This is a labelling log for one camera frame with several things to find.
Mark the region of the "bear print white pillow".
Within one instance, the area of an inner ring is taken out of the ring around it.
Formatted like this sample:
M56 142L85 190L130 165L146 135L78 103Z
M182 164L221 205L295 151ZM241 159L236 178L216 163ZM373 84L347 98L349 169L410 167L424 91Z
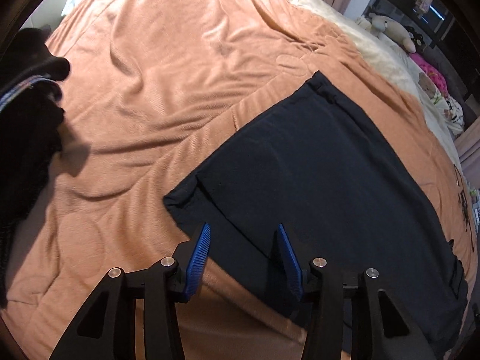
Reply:
M459 137L459 135L464 132L465 127L464 112L459 102L449 94L447 96L441 94L439 89L425 72L419 73L418 83L442 116L442 119L454 138Z

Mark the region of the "pile of dark clothes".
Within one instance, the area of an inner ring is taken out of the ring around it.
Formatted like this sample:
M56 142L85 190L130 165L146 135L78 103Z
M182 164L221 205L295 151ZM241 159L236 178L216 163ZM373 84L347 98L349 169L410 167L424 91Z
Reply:
M59 83L70 72L66 58L49 52L48 33L20 30L1 58L1 272L13 238L49 180L50 161L62 150L64 121Z

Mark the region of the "orange fleece blanket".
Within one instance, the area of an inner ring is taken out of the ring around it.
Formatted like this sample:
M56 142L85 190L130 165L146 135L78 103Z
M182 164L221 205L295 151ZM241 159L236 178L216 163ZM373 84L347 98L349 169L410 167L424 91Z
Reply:
M29 359L49 358L108 269L148 268L185 241L164 197L316 73L366 113L430 200L464 270L463 328L478 254L462 175L417 98L336 24L289 0L84 0L48 48L71 64L67 139L16 232L1 311ZM188 359L301 356L305 327L212 258L177 312Z

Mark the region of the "dark shelf unit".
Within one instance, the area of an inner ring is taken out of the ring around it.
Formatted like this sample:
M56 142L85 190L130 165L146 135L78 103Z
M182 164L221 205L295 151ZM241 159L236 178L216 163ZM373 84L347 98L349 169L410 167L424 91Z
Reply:
M371 0L366 16L388 16L421 34L428 47L436 47L455 23L454 15L441 0Z

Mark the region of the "dark navy pants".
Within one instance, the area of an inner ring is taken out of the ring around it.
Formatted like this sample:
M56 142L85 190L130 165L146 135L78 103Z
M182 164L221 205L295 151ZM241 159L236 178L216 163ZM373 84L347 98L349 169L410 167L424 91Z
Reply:
M163 203L187 234L209 224L215 263L301 328L311 308L287 289L279 224L315 258L377 269L437 357L459 336L468 286L434 207L374 122L320 73L234 133Z

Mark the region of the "cream fluffy blanket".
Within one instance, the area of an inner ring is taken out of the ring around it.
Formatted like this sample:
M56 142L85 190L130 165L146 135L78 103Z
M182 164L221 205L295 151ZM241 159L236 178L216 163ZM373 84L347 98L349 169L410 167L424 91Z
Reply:
M457 167L461 165L454 136L428 95L419 86L419 73L423 72L422 69L400 46L384 35L374 37L322 0L289 0L289 2L335 23L353 41L364 60L380 75L416 97L421 104L427 126L437 137L451 161Z

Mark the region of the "pink knitted cloth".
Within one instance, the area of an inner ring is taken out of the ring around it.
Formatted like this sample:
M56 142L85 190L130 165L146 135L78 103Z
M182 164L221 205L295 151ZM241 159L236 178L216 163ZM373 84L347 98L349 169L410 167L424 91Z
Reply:
M420 69L432 80L443 96L448 96L448 84L444 76L433 65L428 63L420 54L411 53L409 57L419 66Z

